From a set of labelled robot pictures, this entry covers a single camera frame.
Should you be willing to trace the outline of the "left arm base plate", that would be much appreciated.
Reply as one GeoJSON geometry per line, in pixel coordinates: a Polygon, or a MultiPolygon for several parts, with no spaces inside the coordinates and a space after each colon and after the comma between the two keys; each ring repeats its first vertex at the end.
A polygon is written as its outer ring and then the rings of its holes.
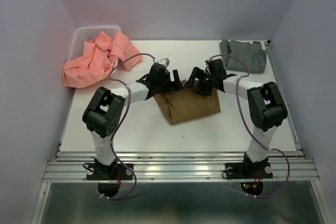
{"type": "Polygon", "coordinates": [[[112,163],[110,166],[104,166],[96,163],[84,163],[86,170],[86,180],[132,180],[132,173],[120,163],[112,163]]]}

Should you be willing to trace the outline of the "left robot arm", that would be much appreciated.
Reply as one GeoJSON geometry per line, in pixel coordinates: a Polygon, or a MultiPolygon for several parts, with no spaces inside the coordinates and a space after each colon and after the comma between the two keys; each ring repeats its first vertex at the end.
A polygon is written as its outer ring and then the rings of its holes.
{"type": "Polygon", "coordinates": [[[90,131],[95,145],[96,156],[93,164],[84,164],[89,175],[100,173],[110,179],[117,172],[117,157],[112,148],[113,139],[125,120],[130,105],[145,101],[157,94],[181,91],[183,86],[179,72],[169,72],[163,63],[154,63],[143,77],[128,85],[115,80],[121,88],[99,87],[85,109],[82,121],[90,131]]]}

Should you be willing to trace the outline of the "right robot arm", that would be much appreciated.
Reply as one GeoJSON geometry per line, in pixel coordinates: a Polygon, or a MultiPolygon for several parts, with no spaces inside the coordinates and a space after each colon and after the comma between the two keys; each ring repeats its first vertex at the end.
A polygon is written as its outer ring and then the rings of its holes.
{"type": "Polygon", "coordinates": [[[275,82],[259,83],[248,81],[248,75],[228,74],[220,59],[206,61],[204,70],[194,67],[185,88],[197,86],[201,95],[211,95],[213,89],[236,96],[239,112],[240,99],[248,102],[249,115],[254,128],[248,129],[250,145],[241,163],[227,163],[225,171],[228,179],[253,178],[265,174],[272,177],[268,163],[270,143],[277,128],[288,116],[288,111],[275,82]]]}

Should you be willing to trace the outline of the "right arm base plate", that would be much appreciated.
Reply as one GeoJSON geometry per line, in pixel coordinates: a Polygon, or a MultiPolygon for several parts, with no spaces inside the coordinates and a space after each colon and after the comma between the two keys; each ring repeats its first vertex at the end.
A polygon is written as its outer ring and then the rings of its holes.
{"type": "Polygon", "coordinates": [[[241,163],[225,163],[224,177],[226,179],[255,179],[261,176],[261,179],[273,178],[272,169],[268,162],[241,162],[241,163]]]}

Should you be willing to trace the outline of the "pink skirt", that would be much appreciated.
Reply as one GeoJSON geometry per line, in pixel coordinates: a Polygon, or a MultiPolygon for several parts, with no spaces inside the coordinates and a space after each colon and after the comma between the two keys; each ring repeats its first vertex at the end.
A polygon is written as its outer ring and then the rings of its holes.
{"type": "Polygon", "coordinates": [[[142,55],[125,34],[110,37],[101,31],[83,43],[82,56],[65,63],[63,86],[85,88],[106,79],[118,63],[125,61],[124,68],[131,70],[141,60],[142,55]]]}

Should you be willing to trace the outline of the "grey pleated skirt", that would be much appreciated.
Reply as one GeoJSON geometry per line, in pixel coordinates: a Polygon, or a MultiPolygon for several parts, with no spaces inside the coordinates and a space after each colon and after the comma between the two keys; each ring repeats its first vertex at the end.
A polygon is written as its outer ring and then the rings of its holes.
{"type": "MultiPolygon", "coordinates": [[[[223,39],[219,43],[222,55],[230,55],[237,58],[247,67],[250,73],[262,74],[266,69],[267,52],[262,48],[261,42],[240,42],[223,39]]],[[[231,71],[247,72],[246,68],[231,57],[222,56],[226,69],[231,71]]]]}

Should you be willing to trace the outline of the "tan brown skirt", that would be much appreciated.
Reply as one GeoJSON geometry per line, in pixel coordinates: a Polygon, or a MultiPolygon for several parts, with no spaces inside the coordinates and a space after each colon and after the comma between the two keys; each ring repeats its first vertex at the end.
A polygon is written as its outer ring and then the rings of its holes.
{"type": "Polygon", "coordinates": [[[165,119],[171,125],[205,118],[221,112],[218,92],[211,95],[197,94],[196,85],[181,91],[157,94],[154,99],[165,119]]]}

